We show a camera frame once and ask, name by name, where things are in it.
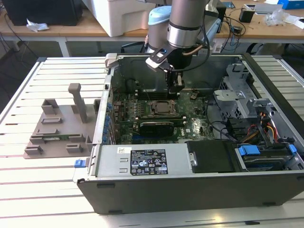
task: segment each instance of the desk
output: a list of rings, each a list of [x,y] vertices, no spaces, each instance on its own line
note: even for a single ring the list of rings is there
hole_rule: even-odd
[[[246,3],[253,3],[250,0],[236,0],[234,4],[236,9],[241,8]],[[304,9],[287,10],[288,13],[295,16],[304,16]],[[238,19],[240,11],[231,13],[231,17]],[[7,26],[4,20],[5,13],[0,16],[0,32],[5,40],[19,41]],[[268,27],[263,23],[264,16],[254,15],[251,23],[246,24],[247,31],[240,39],[241,43],[303,43],[304,31],[295,25],[286,24],[285,26]],[[104,29],[99,25],[97,20],[90,11],[84,10],[83,17],[77,26],[50,26],[49,30],[38,33],[30,31],[25,26],[13,26],[12,29],[24,41],[56,41],[59,43],[63,57],[69,57],[69,50],[66,42],[68,41],[143,41],[147,35],[147,30],[139,29],[126,32],[123,36],[109,37]],[[224,24],[222,30],[216,35],[215,43],[222,44],[229,35],[229,28]]]
[[[74,101],[67,88],[76,80],[82,84],[84,102],[93,104],[103,90],[104,69],[100,64],[104,60],[104,57],[75,57],[37,62],[0,114],[1,228],[29,225],[32,228],[247,228],[244,221],[258,221],[259,228],[303,227],[304,193],[279,207],[100,216],[73,182],[73,164],[78,158],[23,159],[29,137],[42,114],[40,106],[44,99],[56,98],[58,105],[72,105]],[[74,69],[73,64],[87,67]]]

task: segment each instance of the paper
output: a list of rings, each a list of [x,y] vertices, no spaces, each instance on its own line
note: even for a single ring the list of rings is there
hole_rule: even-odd
[[[299,20],[299,19],[300,19],[300,17],[289,15],[283,21],[294,25],[297,22],[297,20]]]
[[[271,5],[276,5],[279,2],[279,0],[266,0],[264,3],[271,4]]]
[[[38,31],[43,31],[43,30],[47,30],[49,29],[48,25],[43,23],[43,24],[37,24],[34,22],[29,21],[29,19],[27,19],[28,24],[27,27],[29,30],[32,30],[34,32],[38,32]]]
[[[299,27],[300,29],[304,29],[304,18],[300,18],[301,20],[297,20],[294,25]]]

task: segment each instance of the blue tab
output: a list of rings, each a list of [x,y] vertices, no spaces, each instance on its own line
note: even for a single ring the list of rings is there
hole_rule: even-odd
[[[239,151],[239,153],[241,154],[241,156],[244,156],[244,155],[246,154],[242,147],[240,147],[240,148],[238,149],[238,151]]]
[[[296,147],[294,145],[290,144],[288,147],[289,147],[291,153],[293,153],[293,154],[296,153]]]
[[[260,155],[258,147],[255,145],[242,145],[241,148],[238,149],[240,154],[243,155]]]
[[[85,168],[86,167],[85,162],[86,162],[85,160],[81,160],[81,159],[76,160],[74,163],[74,168]]]

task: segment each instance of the black cable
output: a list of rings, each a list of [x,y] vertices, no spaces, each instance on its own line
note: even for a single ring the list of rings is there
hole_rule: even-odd
[[[237,23],[239,23],[240,25],[242,25],[244,27],[244,32],[242,34],[240,34],[241,36],[246,33],[246,26],[242,22],[240,22],[240,21],[238,21],[236,19],[230,18],[230,17],[226,17],[226,18],[230,19],[230,20],[234,20],[234,21],[236,21]]]
[[[5,45],[4,45],[4,43],[3,43],[2,39],[1,39],[1,36],[0,36],[0,41],[1,41],[1,44],[2,44],[3,49],[5,50],[6,54],[8,54],[8,51],[7,51],[6,49],[10,50],[10,47],[5,47]],[[12,65],[13,69],[16,71],[16,74],[17,74],[17,75],[20,74],[20,72],[17,71],[17,70],[18,70],[18,67],[15,66],[15,64],[14,64],[14,62],[13,62],[13,59],[12,59],[12,58],[9,58],[9,60],[10,60],[10,63],[11,63],[11,65]]]
[[[3,48],[4,48],[5,52],[7,53],[6,47],[4,46],[3,42],[7,45],[7,49],[8,49],[8,50],[10,50],[11,47],[8,45],[8,43],[7,43],[6,40],[4,39],[4,37],[3,37],[3,35],[2,35],[1,32],[0,32],[0,41],[1,41],[2,45],[3,45]],[[16,51],[13,51],[13,54],[14,54],[15,59],[16,59],[18,62],[21,62],[22,65],[23,65],[26,69],[30,70],[30,68],[28,68],[27,66],[25,66],[24,63],[25,63],[25,64],[28,64],[30,67],[33,67],[33,64],[30,64],[30,63],[28,63],[28,62],[26,62],[26,61],[19,60],[18,57],[17,57],[17,55],[16,55],[16,53],[17,53]]]
[[[237,11],[237,10],[242,10],[242,9],[243,9],[243,8],[239,8],[239,9],[234,9],[234,10],[232,10],[232,11],[229,13],[228,17],[232,14],[232,12]]]
[[[222,52],[223,50],[235,52],[236,49],[240,46],[240,43],[239,43],[240,38],[246,33],[246,27],[245,27],[245,25],[244,25],[243,23],[241,23],[240,21],[238,21],[238,20],[236,20],[236,19],[233,19],[233,18],[231,18],[231,17],[227,17],[226,14],[225,14],[225,19],[226,19],[226,20],[223,20],[223,21],[224,21],[225,23],[228,24],[228,27],[229,27],[229,35],[228,35],[227,40],[225,41],[225,44],[224,44],[224,46],[223,46],[221,52]],[[241,24],[241,25],[244,27],[244,32],[243,32],[243,33],[238,34],[238,33],[235,33],[235,32],[233,31],[233,26],[232,26],[232,23],[231,23],[232,20],[236,21],[237,23]],[[232,33],[232,36],[236,36],[236,37],[237,37],[237,42],[236,42],[235,44],[231,44],[231,43],[232,43],[232,38],[233,38],[233,37],[231,37],[230,46],[235,46],[235,48],[229,50],[229,49],[226,49],[226,46],[227,46],[227,43],[228,43],[228,41],[229,41],[229,39],[230,39],[231,33]]]
[[[9,22],[7,21],[7,18],[6,18],[6,16],[7,16],[8,14],[6,13],[5,15],[4,15],[4,19],[5,19],[5,22],[6,22],[6,24],[8,25],[8,27],[9,27],[9,29],[15,34],[15,36],[25,45],[25,46],[27,46],[27,44],[14,32],[14,30],[11,28],[11,26],[9,25]],[[38,56],[36,55],[36,53],[32,50],[32,49],[30,49],[29,48],[29,46],[27,46],[27,48],[30,50],[30,52],[36,57],[36,58],[38,58]]]
[[[221,130],[219,130],[218,128],[216,128],[214,125],[211,124],[211,122],[209,121],[209,118],[208,118],[208,106],[209,106],[209,100],[207,102],[207,105],[206,105],[206,120],[207,120],[207,123],[209,123],[212,128],[220,133],[222,133],[224,136],[226,136],[227,138],[229,138],[231,141],[235,142],[235,143],[239,143],[238,140],[236,140],[235,138],[233,138],[232,136],[230,136],[229,134],[225,133],[225,132],[222,132]]]
[[[226,45],[227,45],[227,43],[228,43],[228,40],[229,40],[229,38],[230,38],[230,36],[231,36],[230,24],[229,24],[227,21],[224,21],[224,22],[226,22],[226,23],[228,24],[228,26],[229,26],[229,35],[228,35],[227,40],[225,41],[225,45],[223,46],[221,52],[222,52],[223,50],[226,50],[225,47],[226,47]]]
[[[222,139],[222,134],[223,134],[223,130],[224,130],[224,129],[227,129],[227,127],[223,127],[223,128],[220,130],[220,131],[221,131],[221,132],[220,132],[220,139]]]
[[[304,49],[304,47],[299,47],[297,46],[296,44],[291,44],[294,48],[301,48],[301,49]]]

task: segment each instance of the cable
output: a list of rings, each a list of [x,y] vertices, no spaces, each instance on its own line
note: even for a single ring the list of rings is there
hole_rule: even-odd
[[[229,35],[228,35],[227,40],[225,41],[225,44],[224,44],[224,46],[223,46],[221,52],[222,52],[223,50],[226,50],[226,51],[234,51],[234,52],[235,52],[236,49],[240,46],[240,43],[239,43],[240,38],[246,33],[246,27],[245,27],[245,25],[244,25],[243,23],[241,23],[240,21],[238,21],[238,20],[236,20],[236,19],[233,19],[233,18],[231,18],[231,17],[227,17],[226,14],[225,14],[225,19],[226,19],[226,20],[223,20],[223,22],[225,22],[225,23],[228,24],[228,27],[229,27]],[[232,20],[233,20],[233,21],[236,21],[237,23],[241,24],[241,25],[244,27],[244,32],[243,32],[243,33],[238,34],[238,33],[235,33],[235,32],[234,32],[234,26],[233,26],[232,23],[231,23]],[[230,39],[231,34],[232,34],[232,37],[231,37],[231,41],[230,41],[230,46],[235,46],[235,48],[234,48],[234,49],[231,49],[231,50],[225,49],[226,46],[227,46],[227,43],[228,43],[228,41],[229,41],[229,39]],[[232,43],[232,40],[233,40],[233,36],[236,36],[236,37],[237,37],[237,42],[236,42],[235,44],[231,44],[231,43]]]
[[[299,47],[299,46],[297,46],[296,44],[291,44],[293,47],[297,47],[297,48],[301,48],[301,49],[304,49],[304,47]]]
[[[9,22],[7,21],[7,18],[6,18],[6,16],[7,16],[8,14],[6,13],[5,15],[4,15],[4,19],[5,19],[5,22],[6,22],[6,24],[8,25],[8,27],[9,27],[9,29],[15,34],[15,36],[25,45],[25,46],[27,46],[27,44],[14,32],[14,30],[11,28],[11,26],[9,25]],[[32,49],[30,49],[28,46],[27,46],[27,48],[31,51],[31,53],[36,57],[36,58],[38,58],[38,56],[36,55],[36,53],[32,50]]]
[[[5,40],[4,37],[3,37],[3,34],[0,32],[0,41],[3,42],[2,40],[3,40],[4,43],[6,44],[7,49],[10,50],[11,47],[8,45],[8,43],[6,42],[6,40]],[[30,64],[30,63],[28,63],[28,62],[26,62],[26,61],[24,61],[24,60],[21,60],[21,61],[20,61],[20,60],[17,58],[16,51],[14,51],[13,53],[14,53],[15,59],[16,59],[18,62],[21,62],[22,65],[23,65],[26,69],[30,69],[30,68],[28,68],[27,66],[25,66],[24,63],[26,63],[26,64],[29,65],[30,67],[33,67],[33,64]]]
[[[274,131],[274,129],[271,127],[271,126],[267,126],[270,130],[271,130],[271,132],[272,132],[272,136],[273,136],[273,138],[274,138],[274,140],[276,141],[276,134],[275,134],[275,131]]]
[[[192,51],[190,51],[190,52],[187,52],[187,53],[183,53],[182,55],[183,56],[191,56],[191,55],[193,55],[193,54],[195,54],[195,53],[197,53],[199,50],[201,50],[203,48],[203,46],[202,45],[199,45],[196,49],[194,49],[194,50],[192,50]]]
[[[234,10],[232,10],[232,11],[229,13],[228,17],[232,14],[232,12],[237,11],[237,10],[242,10],[242,9],[244,9],[244,8],[239,8],[239,9],[234,9]]]
[[[220,130],[221,132],[220,132],[220,139],[222,139],[222,134],[223,134],[223,130],[224,129],[226,129],[227,130],[227,127],[224,127],[224,128],[222,128],[222,130]]]
[[[215,126],[213,126],[211,123],[210,123],[210,120],[208,118],[208,106],[209,106],[209,101],[207,102],[207,105],[206,105],[206,120],[207,120],[207,123],[209,123],[212,128],[220,133],[222,133],[224,136],[226,136],[227,138],[229,138],[231,141],[235,142],[235,143],[239,143],[238,140],[236,140],[235,138],[233,138],[232,136],[230,136],[229,134],[225,133],[225,132],[222,132],[221,130],[219,130],[218,128],[216,128]]]
[[[259,132],[260,132],[260,131],[254,132],[253,134],[251,134],[250,136],[248,136],[247,138],[245,138],[245,139],[242,141],[242,143],[245,143],[245,142],[247,142],[248,140],[254,138]]]
[[[2,46],[3,46],[3,49],[5,50],[6,55],[7,55],[7,54],[8,54],[7,49],[10,51],[10,47],[9,47],[9,45],[8,45],[6,42],[5,42],[5,43],[6,43],[6,45],[7,45],[8,47],[5,47],[5,45],[4,45],[4,43],[3,43],[3,40],[2,40],[2,38],[1,38],[1,36],[0,36],[0,41],[1,41],[1,44],[2,44]],[[16,74],[19,75],[20,72],[17,71],[17,70],[18,70],[18,67],[15,66],[15,64],[14,64],[14,62],[13,62],[13,59],[12,59],[12,58],[8,58],[8,60],[10,60],[10,63],[12,64],[12,68],[15,70]]]

